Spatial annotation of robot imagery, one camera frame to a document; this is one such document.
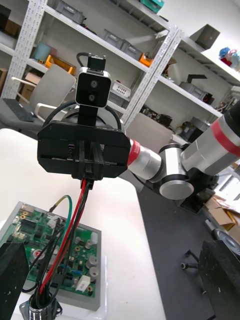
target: teal box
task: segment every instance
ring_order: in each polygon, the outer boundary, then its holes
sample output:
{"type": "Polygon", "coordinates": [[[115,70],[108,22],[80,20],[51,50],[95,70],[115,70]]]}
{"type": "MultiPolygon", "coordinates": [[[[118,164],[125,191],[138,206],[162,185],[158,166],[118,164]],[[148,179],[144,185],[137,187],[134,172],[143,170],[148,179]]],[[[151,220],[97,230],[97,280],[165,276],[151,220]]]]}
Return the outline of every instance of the teal box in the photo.
{"type": "Polygon", "coordinates": [[[164,6],[163,0],[140,0],[140,2],[156,14],[164,6]]]}

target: blue container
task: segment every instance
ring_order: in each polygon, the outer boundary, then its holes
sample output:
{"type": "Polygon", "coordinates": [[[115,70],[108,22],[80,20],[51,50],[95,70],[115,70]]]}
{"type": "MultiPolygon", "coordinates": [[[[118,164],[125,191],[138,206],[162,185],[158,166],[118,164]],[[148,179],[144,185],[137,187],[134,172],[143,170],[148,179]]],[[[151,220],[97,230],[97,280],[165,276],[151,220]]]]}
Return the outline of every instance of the blue container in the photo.
{"type": "Polygon", "coordinates": [[[164,6],[163,0],[140,0],[140,2],[156,14],[164,6]]]}
{"type": "Polygon", "coordinates": [[[49,45],[43,42],[40,42],[36,47],[36,51],[33,58],[36,60],[42,60],[46,62],[47,57],[49,56],[51,50],[52,48],[49,45]]]}

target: green circuit board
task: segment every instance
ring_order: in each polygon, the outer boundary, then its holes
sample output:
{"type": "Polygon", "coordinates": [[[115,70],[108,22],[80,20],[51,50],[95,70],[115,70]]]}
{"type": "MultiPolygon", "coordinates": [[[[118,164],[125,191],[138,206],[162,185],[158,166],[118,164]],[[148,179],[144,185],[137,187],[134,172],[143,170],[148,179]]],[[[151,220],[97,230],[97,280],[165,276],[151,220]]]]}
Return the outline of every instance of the green circuit board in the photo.
{"type": "MultiPolygon", "coordinates": [[[[53,213],[39,212],[30,205],[21,207],[11,225],[7,229],[6,233],[4,234],[3,238],[1,239],[0,245],[2,245],[4,242],[23,242],[27,260],[30,265],[31,262],[33,262],[36,254],[41,251],[49,242],[54,232],[54,229],[48,225],[49,220],[52,219],[53,216],[56,215],[53,213]]],[[[63,227],[66,224],[66,219],[62,217],[61,219],[61,227],[63,227]]],[[[90,248],[85,247],[87,241],[91,240],[92,232],[93,231],[88,230],[87,228],[83,228],[81,226],[77,227],[73,238],[73,244],[70,252],[66,274],[60,289],[94,298],[96,295],[96,281],[98,281],[97,279],[91,282],[84,292],[76,290],[76,285],[81,276],[88,275],[89,269],[86,267],[86,262],[88,261],[89,256],[97,257],[97,244],[91,244],[90,248]]],[[[61,245],[61,241],[62,239],[59,239],[57,243],[57,250],[61,245]]],[[[56,254],[57,251],[52,256],[52,259],[48,266],[48,270],[50,269],[51,264],[53,264],[56,254]]],[[[53,277],[51,283],[51,286],[53,288],[56,288],[59,283],[58,281],[61,278],[66,258],[67,255],[64,257],[64,260],[58,267],[55,277],[53,277]]],[[[32,285],[36,281],[40,265],[40,262],[36,263],[28,274],[27,279],[32,281],[32,285]]]]}

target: white wall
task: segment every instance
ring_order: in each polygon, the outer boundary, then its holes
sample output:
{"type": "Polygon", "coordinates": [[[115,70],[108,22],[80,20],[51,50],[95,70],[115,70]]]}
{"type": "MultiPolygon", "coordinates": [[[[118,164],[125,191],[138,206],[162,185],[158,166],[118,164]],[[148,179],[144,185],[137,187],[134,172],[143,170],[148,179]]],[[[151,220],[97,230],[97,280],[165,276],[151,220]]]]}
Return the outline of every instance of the white wall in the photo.
{"type": "Polygon", "coordinates": [[[206,24],[220,33],[209,54],[218,57],[220,49],[240,49],[240,8],[230,0],[165,0],[159,15],[181,28],[187,36],[206,24]]]}

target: camera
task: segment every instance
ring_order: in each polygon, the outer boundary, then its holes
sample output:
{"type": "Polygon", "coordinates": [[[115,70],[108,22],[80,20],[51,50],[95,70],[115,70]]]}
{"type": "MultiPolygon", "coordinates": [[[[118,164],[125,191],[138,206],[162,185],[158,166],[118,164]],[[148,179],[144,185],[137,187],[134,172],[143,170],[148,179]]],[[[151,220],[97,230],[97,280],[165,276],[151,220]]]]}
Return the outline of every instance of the camera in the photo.
{"type": "Polygon", "coordinates": [[[110,74],[105,69],[106,58],[89,56],[87,67],[81,67],[77,79],[75,101],[82,106],[105,108],[111,88],[110,74]]]}

